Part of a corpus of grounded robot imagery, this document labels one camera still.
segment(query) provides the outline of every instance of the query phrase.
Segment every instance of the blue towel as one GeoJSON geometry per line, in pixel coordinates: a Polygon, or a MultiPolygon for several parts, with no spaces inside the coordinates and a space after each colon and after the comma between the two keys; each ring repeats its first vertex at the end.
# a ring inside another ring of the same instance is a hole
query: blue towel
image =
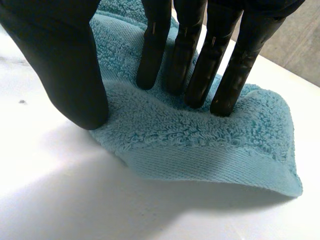
{"type": "Polygon", "coordinates": [[[108,123],[91,135],[143,178],[233,183],[300,196],[294,126],[284,99],[246,84],[234,112],[223,118],[209,111],[221,76],[198,110],[166,93],[163,79],[178,32],[174,19],[154,88],[139,89],[146,23],[140,0],[102,0],[90,22],[110,109],[108,123]]]}

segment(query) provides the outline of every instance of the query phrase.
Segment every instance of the fabric texture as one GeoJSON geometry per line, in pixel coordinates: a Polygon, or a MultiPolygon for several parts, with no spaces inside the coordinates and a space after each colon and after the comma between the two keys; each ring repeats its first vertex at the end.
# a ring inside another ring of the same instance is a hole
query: fabric texture
{"type": "Polygon", "coordinates": [[[300,196],[294,126],[284,99],[246,84],[234,112],[223,118],[209,111],[221,76],[198,110],[166,93],[163,80],[178,33],[174,19],[155,86],[139,89],[146,23],[140,0],[102,0],[90,22],[109,101],[107,124],[91,135],[143,178],[233,183],[300,196]]]}

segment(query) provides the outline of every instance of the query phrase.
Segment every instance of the white surface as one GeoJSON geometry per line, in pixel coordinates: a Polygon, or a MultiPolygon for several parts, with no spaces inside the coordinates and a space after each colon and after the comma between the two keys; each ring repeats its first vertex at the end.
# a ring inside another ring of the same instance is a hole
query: white surface
{"type": "Polygon", "coordinates": [[[301,197],[149,181],[55,110],[10,38],[0,33],[0,42],[1,240],[320,239],[320,88],[263,57],[248,79],[281,94],[291,108],[301,197]]]}

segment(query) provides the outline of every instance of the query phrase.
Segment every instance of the terry cloth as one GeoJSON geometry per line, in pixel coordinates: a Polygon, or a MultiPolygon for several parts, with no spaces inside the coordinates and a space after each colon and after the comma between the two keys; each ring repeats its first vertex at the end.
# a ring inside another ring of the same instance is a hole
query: terry cloth
{"type": "Polygon", "coordinates": [[[300,196],[294,125],[284,99],[246,84],[231,116],[214,116],[209,108],[221,76],[201,109],[169,95],[163,80],[178,33],[174,19],[155,86],[139,89],[146,23],[140,0],[102,0],[90,22],[110,114],[91,135],[146,179],[233,183],[300,196]]]}

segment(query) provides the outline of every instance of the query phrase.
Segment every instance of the black finger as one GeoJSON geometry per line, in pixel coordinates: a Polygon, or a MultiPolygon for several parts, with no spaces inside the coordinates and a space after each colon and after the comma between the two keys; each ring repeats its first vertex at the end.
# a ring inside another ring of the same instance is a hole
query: black finger
{"type": "Polygon", "coordinates": [[[179,21],[171,67],[166,87],[173,95],[180,95],[200,37],[206,0],[175,0],[174,7],[179,21]]]}
{"type": "Polygon", "coordinates": [[[211,113],[223,117],[232,113],[259,52],[284,20],[244,12],[237,43],[210,106],[211,113]]]}
{"type": "Polygon", "coordinates": [[[142,0],[147,29],[136,84],[144,90],[151,89],[157,79],[162,63],[171,23],[171,0],[142,0]]]}
{"type": "Polygon", "coordinates": [[[103,125],[108,101],[89,26],[98,2],[92,1],[88,12],[80,14],[70,7],[71,1],[41,4],[41,14],[32,1],[9,3],[10,10],[0,3],[0,22],[39,76],[52,104],[83,129],[103,125]],[[64,7],[66,14],[61,13],[64,7]]]}
{"type": "Polygon", "coordinates": [[[241,9],[208,2],[205,41],[184,96],[189,107],[204,104],[241,13],[241,9]]]}

